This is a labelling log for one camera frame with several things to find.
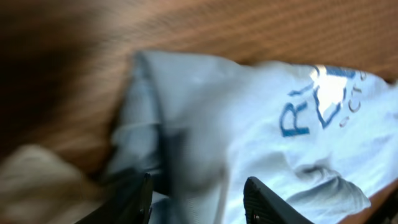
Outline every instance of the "white t-shirt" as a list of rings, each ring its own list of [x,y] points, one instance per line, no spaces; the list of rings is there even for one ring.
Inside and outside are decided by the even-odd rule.
[[[114,136],[130,149],[118,152],[119,161],[158,164],[158,147],[141,144],[148,150],[137,160],[143,152],[118,136],[160,125],[156,138],[141,139],[164,139],[172,198],[188,223],[246,223],[249,176],[314,223],[336,223],[370,206],[367,197],[398,176],[396,84],[338,67],[248,67],[155,51],[139,53],[135,66],[123,128]]]

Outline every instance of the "wooden surface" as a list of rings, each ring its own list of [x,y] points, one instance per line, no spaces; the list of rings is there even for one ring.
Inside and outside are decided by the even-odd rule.
[[[359,214],[351,215],[346,217],[340,224],[361,224],[365,223],[373,213],[390,197],[390,195],[398,188],[398,180],[390,184],[384,190],[378,192],[376,195],[371,197],[372,206],[363,210]]]
[[[1,1],[1,154],[34,142],[98,170],[139,49],[397,77],[397,16],[394,0]]]

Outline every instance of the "beige cloth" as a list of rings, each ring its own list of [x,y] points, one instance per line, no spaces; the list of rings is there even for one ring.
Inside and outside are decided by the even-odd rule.
[[[0,164],[0,224],[75,223],[101,205],[101,189],[51,151],[30,145]]]

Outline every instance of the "gray fabric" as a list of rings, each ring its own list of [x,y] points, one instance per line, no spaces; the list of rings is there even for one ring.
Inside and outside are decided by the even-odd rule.
[[[249,176],[315,223],[370,206],[367,197],[398,176],[397,85],[343,68],[248,67],[211,55],[146,51],[134,64],[108,173],[163,172],[161,145],[169,205],[184,224],[244,223]]]

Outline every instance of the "black object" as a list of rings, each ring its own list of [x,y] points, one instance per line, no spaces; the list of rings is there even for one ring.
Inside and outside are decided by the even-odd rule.
[[[154,188],[150,174],[124,170],[111,182],[115,195],[76,224],[148,224]]]
[[[247,224],[312,224],[256,177],[244,185]]]
[[[148,224],[153,181],[149,174],[124,170],[109,180],[115,195],[76,224]],[[244,185],[247,224],[312,224],[256,177]]]

